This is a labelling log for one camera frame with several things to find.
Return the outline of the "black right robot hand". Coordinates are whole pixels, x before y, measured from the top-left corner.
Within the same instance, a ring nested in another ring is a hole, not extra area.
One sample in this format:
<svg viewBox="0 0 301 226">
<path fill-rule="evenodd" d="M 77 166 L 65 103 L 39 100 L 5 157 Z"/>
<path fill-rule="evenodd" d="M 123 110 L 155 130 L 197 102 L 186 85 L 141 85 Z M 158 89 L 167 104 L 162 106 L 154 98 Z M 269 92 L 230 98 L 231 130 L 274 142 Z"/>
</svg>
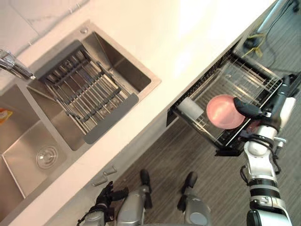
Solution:
<svg viewBox="0 0 301 226">
<path fill-rule="evenodd" d="M 295 104 L 295 98 L 290 96 L 290 85 L 291 77 L 284 76 L 281 85 L 263 109 L 245 103 L 237 97 L 233 99 L 234 106 L 241 115 L 251 120 L 259 120 L 260 125 L 280 131 L 286 125 Z"/>
</svg>

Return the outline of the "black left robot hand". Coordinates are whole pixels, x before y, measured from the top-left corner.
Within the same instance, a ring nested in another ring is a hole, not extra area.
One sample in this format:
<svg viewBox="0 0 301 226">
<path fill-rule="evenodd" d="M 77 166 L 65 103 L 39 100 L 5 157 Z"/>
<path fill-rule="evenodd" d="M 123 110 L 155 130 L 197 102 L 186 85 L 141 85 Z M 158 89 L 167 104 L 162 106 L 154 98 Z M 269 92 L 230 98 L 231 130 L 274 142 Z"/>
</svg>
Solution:
<svg viewBox="0 0 301 226">
<path fill-rule="evenodd" d="M 112 202 L 120 201 L 127 198 L 129 194 L 128 187 L 125 187 L 121 190 L 113 190 L 113 181 L 110 181 L 105 188 L 102 189 L 100 194 L 96 199 L 96 206 L 102 205 L 106 208 L 109 208 Z"/>
</svg>

